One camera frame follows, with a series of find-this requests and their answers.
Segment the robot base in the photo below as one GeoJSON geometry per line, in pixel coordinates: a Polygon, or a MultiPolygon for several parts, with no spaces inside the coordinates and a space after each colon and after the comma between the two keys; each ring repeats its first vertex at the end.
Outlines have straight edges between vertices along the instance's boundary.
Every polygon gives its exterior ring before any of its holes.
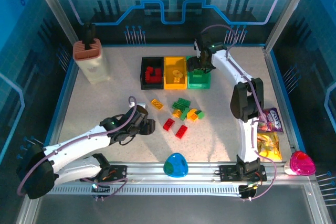
{"type": "Polygon", "coordinates": [[[221,177],[221,182],[258,182],[260,181],[260,178],[263,182],[267,181],[266,171],[263,165],[260,166],[258,173],[260,177],[256,173],[253,173],[249,176],[241,178],[241,176],[237,173],[237,167],[235,165],[220,165],[219,170],[216,171],[215,174],[221,177]]]}

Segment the red block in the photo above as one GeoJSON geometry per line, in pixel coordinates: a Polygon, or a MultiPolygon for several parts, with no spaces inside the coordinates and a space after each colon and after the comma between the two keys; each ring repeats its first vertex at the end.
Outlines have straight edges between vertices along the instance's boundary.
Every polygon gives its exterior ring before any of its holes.
{"type": "Polygon", "coordinates": [[[179,130],[177,131],[177,134],[175,136],[177,136],[179,139],[182,139],[182,136],[184,135],[184,133],[187,131],[188,127],[182,125],[179,130]]]}
{"type": "Polygon", "coordinates": [[[149,82],[150,81],[150,73],[149,73],[149,71],[148,70],[146,70],[146,72],[145,72],[145,82],[149,82]]]}
{"type": "Polygon", "coordinates": [[[161,74],[162,74],[161,68],[156,68],[155,69],[155,75],[156,76],[161,76],[161,74]]]}
{"type": "Polygon", "coordinates": [[[175,121],[173,119],[168,119],[165,124],[163,125],[163,128],[166,130],[166,131],[169,131],[169,129],[173,126],[173,124],[175,123],[175,121]]]}
{"type": "Polygon", "coordinates": [[[153,67],[147,67],[146,71],[149,71],[149,74],[153,74],[154,73],[154,68],[153,67]]]}
{"type": "Polygon", "coordinates": [[[162,82],[162,77],[161,76],[150,76],[150,79],[147,83],[161,83],[162,82]]]}

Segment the green lego brick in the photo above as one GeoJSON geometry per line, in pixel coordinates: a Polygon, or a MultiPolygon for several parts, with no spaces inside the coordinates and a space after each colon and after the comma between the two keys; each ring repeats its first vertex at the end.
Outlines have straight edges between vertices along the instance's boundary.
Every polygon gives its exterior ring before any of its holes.
{"type": "Polygon", "coordinates": [[[180,119],[182,121],[184,121],[184,119],[186,119],[189,110],[190,110],[189,108],[185,108],[185,110],[183,111],[182,115],[180,116],[180,119]]]}
{"type": "Polygon", "coordinates": [[[198,119],[202,119],[205,116],[204,112],[201,110],[197,110],[196,115],[198,115],[198,119]]]}
{"type": "Polygon", "coordinates": [[[173,104],[173,109],[176,109],[176,110],[181,110],[182,112],[185,110],[186,106],[178,103],[178,102],[174,102],[173,104]]]}
{"type": "Polygon", "coordinates": [[[182,99],[182,98],[179,98],[178,101],[177,101],[179,104],[182,104],[186,107],[189,107],[190,104],[191,104],[191,101],[188,101],[188,100],[185,100],[185,99],[182,99]]]}

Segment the candy bag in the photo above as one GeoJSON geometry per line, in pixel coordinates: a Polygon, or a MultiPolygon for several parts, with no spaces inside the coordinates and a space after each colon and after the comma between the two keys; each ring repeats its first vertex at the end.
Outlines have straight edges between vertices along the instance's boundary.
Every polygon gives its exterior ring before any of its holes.
{"type": "Polygon", "coordinates": [[[259,122],[258,132],[284,132],[280,116],[276,108],[263,110],[263,113],[266,117],[267,123],[259,122]]]}
{"type": "Polygon", "coordinates": [[[273,161],[282,161],[278,133],[258,133],[258,152],[273,161]]]}

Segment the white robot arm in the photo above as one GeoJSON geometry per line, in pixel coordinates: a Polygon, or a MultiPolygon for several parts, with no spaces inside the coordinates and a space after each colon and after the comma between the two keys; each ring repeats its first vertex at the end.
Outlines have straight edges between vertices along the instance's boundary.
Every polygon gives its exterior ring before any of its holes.
{"type": "Polygon", "coordinates": [[[204,72],[218,69],[233,87],[230,108],[233,116],[238,119],[241,132],[240,147],[237,155],[237,171],[243,180],[244,177],[260,170],[260,158],[257,155],[257,121],[260,116],[258,106],[249,80],[256,91],[258,103],[264,107],[263,83],[260,78],[254,79],[245,72],[232,58],[226,54],[227,48],[223,43],[212,43],[208,33],[200,34],[194,43],[197,56],[187,61],[189,72],[202,69],[204,72]]]}
{"type": "Polygon", "coordinates": [[[22,181],[18,194],[23,187],[30,199],[36,199],[55,185],[76,179],[110,182],[126,177],[126,166],[112,166],[102,154],[79,158],[117,142],[126,145],[137,134],[150,135],[155,131],[155,121],[148,119],[145,105],[130,107],[126,114],[106,118],[92,130],[66,142],[43,149],[39,145],[30,147],[16,170],[22,181]],[[127,137],[131,140],[123,144],[127,137]]]}

